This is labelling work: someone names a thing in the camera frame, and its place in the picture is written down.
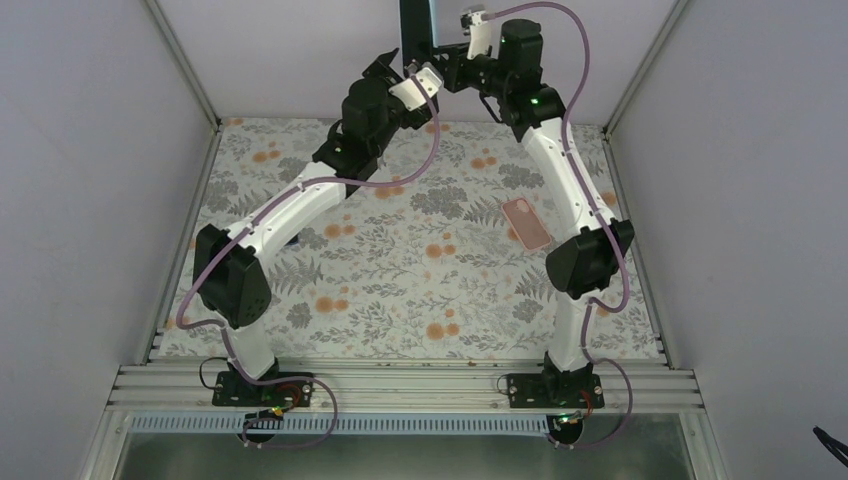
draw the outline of metal extrusion bar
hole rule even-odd
[[[131,412],[105,411],[94,435],[79,478],[82,480],[111,480],[124,450],[127,433],[132,425]]]
[[[618,103],[612,112],[612,116],[610,116],[610,119],[604,128],[606,133],[611,135],[618,127],[618,124],[621,122],[621,118],[624,116],[624,112],[627,111],[627,107],[630,106],[630,102],[633,100],[633,97],[642,85],[642,81],[645,79],[648,72],[651,71],[651,68],[656,62],[657,56],[665,47],[668,37],[674,31],[674,28],[680,23],[683,14],[686,12],[686,9],[691,2],[692,0],[677,0],[677,2],[675,2],[675,4],[671,7],[671,10],[669,10],[668,16],[666,17],[665,22],[663,22],[662,27],[660,27],[660,31],[657,33],[656,38],[654,38],[654,41],[648,48],[645,58],[642,59],[642,62],[639,64],[639,68],[636,69],[636,73],[633,74],[633,78],[630,79],[630,82],[627,84],[627,88],[624,89],[624,93],[618,100]]]
[[[177,284],[180,281],[183,264],[188,255],[188,244],[191,237],[194,235],[194,225],[197,222],[197,215],[200,213],[202,206],[203,194],[206,192],[206,186],[209,184],[209,176],[212,175],[212,166],[215,163],[215,157],[218,155],[218,147],[221,145],[222,132],[218,129],[209,139],[209,147],[206,150],[206,157],[201,166],[200,176],[197,179],[197,184],[194,187],[194,195],[191,198],[188,214],[186,215],[183,230],[180,232],[179,241],[176,245],[176,251],[173,254],[173,262],[171,270],[165,280],[165,285],[160,290],[162,296],[159,297],[159,304],[156,308],[156,316],[151,319],[150,328],[146,331],[150,332],[147,341],[139,342],[140,349],[133,357],[136,363],[145,363],[150,358],[150,353],[157,351],[159,344],[162,342],[162,335],[165,331],[161,328],[165,325],[168,313],[171,311],[171,304],[177,294]]]
[[[561,409],[511,410],[497,380],[507,373],[537,373],[534,363],[506,362],[497,366],[468,366],[455,362],[411,365],[352,365],[329,361],[300,361],[280,365],[282,370],[309,370],[333,388],[346,413],[511,413],[559,414]],[[143,367],[126,366],[118,373],[107,409],[193,410],[252,412],[255,408],[214,407],[211,394],[200,385],[199,361]],[[204,379],[214,382],[213,365]],[[695,376],[687,370],[668,370],[658,364],[624,363],[631,379],[636,413],[700,412],[703,401]],[[606,408],[598,414],[620,414],[627,405],[627,390],[618,371],[599,365]],[[316,389],[308,412],[332,412],[328,395]]]
[[[618,205],[621,208],[621,214],[625,219],[632,217],[630,206],[627,203],[627,195],[624,192],[624,185],[621,182],[621,175],[618,172],[618,166],[615,161],[615,154],[612,150],[612,145],[609,142],[609,134],[605,135],[602,142],[604,147],[604,156],[607,159],[607,165],[610,170],[610,178],[612,179],[613,188],[618,197]],[[654,332],[659,335],[657,339],[657,348],[666,359],[666,362],[671,368],[679,365],[679,358],[675,355],[674,338],[670,336],[667,330],[663,329],[662,319],[657,310],[656,298],[654,297],[653,289],[651,288],[651,280],[648,277],[645,267],[645,260],[642,258],[641,250],[639,249],[639,236],[633,240],[630,248],[633,255],[633,263],[636,264],[636,275],[639,277],[639,282],[642,285],[642,294],[645,297],[645,307],[648,309],[648,320],[654,328]]]
[[[143,3],[147,6],[147,10],[150,12],[153,23],[162,34],[162,38],[167,44],[168,50],[170,50],[171,55],[174,58],[174,62],[176,62],[177,67],[180,69],[180,72],[182,72],[183,78],[185,78],[189,88],[191,88],[194,98],[203,110],[204,115],[206,115],[206,119],[209,120],[209,123],[213,128],[216,128],[219,121],[218,115],[212,107],[212,102],[209,100],[209,96],[206,95],[206,91],[203,90],[203,86],[197,78],[197,74],[194,73],[194,69],[191,68],[191,63],[188,61],[188,57],[180,46],[180,42],[177,40],[174,29],[171,28],[171,24],[168,22],[165,12],[162,11],[162,7],[159,5],[157,0],[144,0]]]
[[[700,414],[681,413],[680,426],[683,429],[686,449],[689,451],[694,478],[727,480],[727,472],[724,470],[706,411]]]

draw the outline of black mounting plate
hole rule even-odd
[[[592,400],[592,408],[604,406],[603,390],[600,394],[595,389],[601,386],[601,377],[592,375],[592,389],[586,393]],[[552,402],[548,397],[548,389],[542,381],[541,373],[510,373],[506,376],[506,391],[509,396],[509,408],[583,408],[586,399],[580,391],[564,396],[559,403]]]
[[[312,377],[309,372],[280,372],[275,378]],[[216,390],[212,396],[212,405],[216,407],[277,407],[291,402],[292,391],[280,388],[282,385],[295,385],[300,389],[300,401],[295,407],[308,407],[312,398],[312,382],[292,381],[280,385],[257,387],[245,382],[238,372],[220,372],[215,381]],[[309,386],[309,393],[303,393],[303,387]]]

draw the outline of wire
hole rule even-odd
[[[436,111],[435,104],[433,103],[433,99],[431,99],[427,95],[427,92],[424,90],[424,87],[421,85],[421,83],[418,81],[418,79],[415,77],[415,75],[410,75],[408,78],[410,78],[412,80],[412,83],[415,85],[415,87],[418,89],[418,91],[424,96],[424,99],[427,102],[427,107],[430,109],[430,115],[433,117],[433,125],[435,127],[435,131],[433,132],[433,146],[430,148],[430,155],[427,157],[427,160],[424,161],[424,164],[421,165],[421,167],[419,167],[418,170],[416,170],[412,175],[410,175],[406,178],[402,178],[400,180],[392,181],[392,182],[368,182],[368,181],[362,181],[362,180],[354,180],[354,179],[350,179],[350,178],[317,177],[317,178],[311,178],[309,180],[306,180],[301,185],[293,186],[292,188],[290,188],[289,190],[284,192],[282,195],[275,198],[272,202],[269,202],[268,205],[265,206],[265,208],[263,208],[261,211],[259,211],[259,213],[257,213],[256,216],[253,218],[253,220],[251,220],[250,223],[241,232],[239,232],[232,240],[230,240],[230,242],[227,245],[225,245],[224,248],[222,248],[218,252],[218,254],[215,255],[212,258],[212,260],[209,262],[209,264],[206,266],[206,268],[204,268],[203,271],[200,272],[200,275],[197,276],[197,280],[194,281],[191,288],[188,290],[188,292],[186,292],[186,295],[183,298],[183,301],[180,302],[180,305],[177,308],[177,314],[176,314],[176,318],[175,318],[175,323],[176,323],[177,328],[179,328],[180,330],[189,330],[189,329],[204,327],[204,326],[216,326],[216,327],[219,327],[219,328],[226,328],[226,326],[227,326],[226,322],[224,322],[224,320],[221,320],[221,319],[218,319],[218,318],[209,318],[209,319],[206,319],[206,320],[199,320],[199,321],[191,323],[191,324],[184,323],[185,312],[186,312],[186,310],[188,310],[189,303],[194,298],[194,296],[197,294],[197,291],[200,289],[200,286],[203,285],[203,282],[205,282],[206,279],[209,278],[209,275],[212,274],[212,271],[215,269],[215,267],[218,266],[218,264],[221,263],[221,261],[224,259],[224,257],[226,257],[227,254],[229,254],[230,251],[233,248],[235,248],[235,246],[238,245],[238,243],[241,242],[253,230],[254,227],[259,225],[259,223],[261,223],[262,220],[266,216],[268,216],[269,213],[271,213],[271,211],[273,211],[275,208],[277,208],[277,206],[279,206],[284,201],[288,200],[288,198],[291,197],[292,195],[294,195],[295,193],[300,192],[301,188],[305,189],[305,188],[309,188],[313,185],[319,185],[319,184],[322,184],[322,183],[341,183],[341,184],[344,184],[344,185],[354,185],[354,186],[359,186],[359,187],[374,187],[374,188],[377,188],[377,187],[400,187],[402,185],[406,185],[407,183],[414,181],[415,179],[417,179],[418,177],[423,175],[424,172],[428,168],[430,168],[430,165],[433,164],[433,161],[436,158],[436,154],[439,151],[439,140],[441,138],[441,136],[440,136],[441,128],[440,128],[440,125],[439,125],[439,116],[438,116],[438,112]]]
[[[586,416],[584,418],[589,418],[592,416],[592,412],[594,408],[592,408],[592,397],[586,393],[586,390],[580,390],[580,395],[583,396],[583,400],[586,400]]]
[[[292,395],[292,406],[291,408],[289,408],[289,410],[293,410],[294,407],[296,407],[300,403],[300,395],[302,393],[302,390],[300,389],[300,387],[293,383],[286,383],[277,387],[278,392],[281,392],[283,390],[291,390],[294,392],[294,395]]]
[[[815,434],[816,438],[819,439],[822,445],[824,445],[824,448],[826,448],[831,455],[836,457],[837,460],[848,467],[848,446],[831,437],[818,426],[813,428],[813,434]]]
[[[216,387],[210,387],[209,385],[206,385],[206,380],[203,379],[203,365],[205,365],[206,362],[208,362],[210,360],[224,360],[224,361],[226,361],[227,357],[209,357],[206,360],[200,362],[200,366],[197,367],[197,375],[200,377],[200,384],[203,385],[203,388],[205,388],[207,390],[217,391],[218,389]]]
[[[507,375],[509,375],[509,374],[508,374],[508,373],[504,373],[503,375],[501,375],[500,377],[498,377],[498,380],[495,382],[495,389],[496,389],[496,390],[498,391],[498,393],[500,393],[501,395],[507,395],[507,396],[508,396],[508,395],[509,395],[509,392],[508,392],[508,391],[506,391],[506,390],[501,390],[501,380],[503,380],[503,377],[505,377],[505,376],[507,376]]]
[[[424,164],[421,165],[418,170],[416,170],[414,173],[412,173],[412,175],[406,178],[402,178],[400,180],[392,182],[367,182],[362,180],[353,180],[349,178],[317,177],[309,179],[303,182],[301,185],[297,185],[290,188],[289,190],[281,194],[279,197],[275,198],[272,202],[269,202],[268,205],[265,206],[265,208],[263,208],[261,211],[259,211],[259,213],[256,214],[256,216],[253,218],[253,220],[251,220],[248,226],[246,226],[241,232],[239,232],[235,237],[233,237],[233,239],[230,240],[230,242],[225,245],[224,248],[222,248],[221,251],[219,251],[218,254],[212,258],[206,268],[204,268],[203,271],[200,272],[200,275],[197,276],[197,279],[194,281],[191,288],[186,293],[186,296],[183,298],[182,302],[180,302],[180,306],[177,308],[177,314],[175,319],[177,328],[181,330],[189,330],[204,326],[216,326],[221,330],[221,339],[224,342],[224,347],[227,349],[227,354],[229,355],[229,358],[232,359],[230,361],[230,364],[241,374],[242,377],[244,377],[245,381],[247,381],[248,383],[259,386],[267,386],[293,381],[308,381],[316,383],[324,390],[326,390],[327,395],[329,395],[330,400],[333,403],[333,420],[330,423],[330,427],[327,429],[327,431],[324,432],[324,434],[322,434],[316,440],[308,441],[298,445],[275,444],[268,446],[268,448],[296,450],[300,448],[313,447],[329,438],[330,434],[333,432],[333,430],[335,430],[339,420],[339,404],[336,400],[335,394],[326,383],[313,377],[294,376],[277,378],[274,380],[255,380],[251,378],[250,375],[248,375],[247,372],[244,371],[244,368],[241,366],[241,363],[238,361],[238,358],[235,355],[235,351],[233,350],[233,347],[230,343],[229,334],[227,333],[227,323],[221,319],[209,318],[206,320],[193,322],[191,324],[186,324],[184,323],[185,312],[188,309],[188,305],[189,303],[191,303],[191,300],[194,298],[195,295],[197,295],[197,291],[200,289],[200,286],[203,285],[203,282],[205,282],[207,278],[209,278],[209,275],[211,275],[212,271],[218,266],[218,264],[221,263],[224,257],[226,257],[227,254],[230,253],[230,251],[235,248],[235,246],[238,245],[238,243],[242,241],[253,230],[254,227],[256,227],[269,213],[271,213],[271,211],[273,211],[278,205],[286,201],[289,197],[301,191],[301,188],[309,188],[313,185],[319,185],[322,183],[342,183],[345,185],[355,185],[359,187],[399,187],[401,185],[405,185],[409,182],[414,181],[415,179],[423,175],[428,168],[430,168],[430,165],[433,164],[433,161],[436,158],[436,154],[439,151],[439,140],[441,138],[441,126],[439,124],[439,115],[438,111],[436,110],[436,106],[433,103],[433,99],[427,95],[427,92],[424,90],[424,87],[421,85],[421,82],[418,81],[415,75],[410,75],[408,78],[412,80],[412,83],[415,85],[415,88],[418,89],[418,92],[421,93],[421,95],[424,97],[424,100],[427,102],[427,108],[430,110],[430,115],[433,117],[433,126],[435,127],[433,132],[433,145],[430,148],[430,154],[427,156],[427,160],[424,161]],[[247,429],[254,423],[256,423],[256,421],[253,421],[252,423],[248,422],[245,425],[245,429],[242,431],[242,440],[245,442],[245,445],[253,445],[259,448],[260,444],[251,442],[247,439]]]
[[[612,246],[613,253],[615,254],[615,259],[618,262],[618,269],[621,271],[622,283],[624,287],[624,292],[621,297],[621,303],[618,306],[610,307],[606,305],[601,299],[597,297],[590,297],[589,301],[586,305],[586,314],[583,317],[583,326],[581,328],[580,333],[580,348],[583,350],[583,356],[586,357],[586,360],[593,364],[598,363],[609,363],[616,370],[621,373],[621,376],[624,378],[624,383],[627,385],[627,412],[624,414],[624,419],[618,425],[618,428],[615,429],[614,432],[609,434],[607,437],[593,443],[589,444],[581,444],[581,445],[569,445],[568,448],[575,449],[585,449],[585,448],[593,448],[600,445],[603,445],[607,442],[612,441],[617,436],[621,435],[621,432],[624,431],[627,424],[630,422],[631,415],[633,413],[633,386],[630,384],[630,378],[627,376],[627,373],[618,364],[615,360],[609,358],[599,358],[594,359],[589,354],[589,350],[586,347],[586,333],[589,329],[589,320],[592,318],[592,305],[599,305],[603,309],[607,310],[610,313],[619,313],[624,310],[624,307],[627,305],[627,301],[630,299],[630,278],[627,272],[627,266],[624,262],[624,255],[621,253],[621,248],[618,245],[618,241],[613,235],[612,230],[610,229],[607,222],[600,215],[600,209],[598,208],[597,202],[595,202],[595,198],[592,196],[591,191],[589,190],[589,186],[586,183],[586,179],[583,178],[583,174],[578,167],[578,162],[574,158],[575,155],[579,158],[579,154],[576,153],[576,149],[573,148],[574,139],[571,135],[571,124],[568,119],[571,116],[571,111],[574,109],[574,104],[577,102],[577,99],[580,97],[580,94],[583,92],[583,87],[586,86],[586,80],[589,77],[589,66],[591,64],[590,54],[589,54],[589,36],[586,33],[586,27],[583,25],[583,22],[580,20],[580,17],[574,13],[570,8],[560,5],[554,2],[530,2],[523,5],[518,5],[516,7],[508,8],[506,10],[486,14],[483,16],[484,20],[494,20],[496,18],[505,17],[507,15],[512,15],[513,13],[520,12],[522,10],[527,10],[530,8],[553,8],[555,10],[559,10],[562,13],[565,13],[577,25],[577,29],[580,31],[580,38],[583,41],[583,73],[580,76],[580,83],[577,85],[577,89],[574,91],[574,95],[571,97],[571,100],[568,102],[568,105],[565,108],[565,115],[562,118],[562,137],[563,141],[567,141],[568,148],[565,149],[566,158],[568,159],[569,166],[571,167],[572,172],[574,172],[574,176],[577,177],[577,183],[580,184],[580,190],[583,191],[583,195],[586,197],[586,200],[589,203],[589,207],[592,209],[592,214],[598,223],[601,225],[601,228],[604,230],[604,234],[606,234],[607,240],[610,242]],[[548,435],[548,439],[554,443],[554,445],[559,448],[559,442],[553,439],[550,435]]]

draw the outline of floral pattern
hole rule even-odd
[[[330,121],[230,119],[206,188],[196,231],[249,214],[297,176],[326,138]],[[555,290],[545,255],[562,228],[544,178],[503,125],[447,123],[432,168],[402,187],[359,189],[314,220],[266,266],[273,301],[263,316],[274,351],[290,357],[541,359],[553,334]],[[401,130],[372,180],[414,171],[433,125]],[[616,196],[597,127],[575,140],[604,200]],[[554,242],[527,253],[501,205],[525,198]],[[189,252],[160,354],[223,353],[216,329],[180,331],[173,312],[191,284]],[[631,272],[635,272],[628,256]],[[630,306],[599,311],[589,330],[598,356],[655,358],[638,278]],[[615,303],[621,278],[604,299]],[[199,299],[188,321],[214,316]]]

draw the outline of white bracket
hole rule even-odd
[[[468,44],[467,58],[471,60],[477,55],[485,55],[492,45],[492,25],[483,20],[486,13],[483,5],[475,5],[463,13],[463,17],[469,21],[467,33],[471,37]]]
[[[439,92],[439,89],[442,88],[442,79],[429,66],[425,66],[416,72],[415,78],[424,87],[427,96],[430,98],[433,98]],[[389,87],[389,93],[400,99],[409,111],[421,108],[422,105],[427,103],[427,100],[418,91],[418,87],[412,83],[411,78],[407,78],[397,85]]]

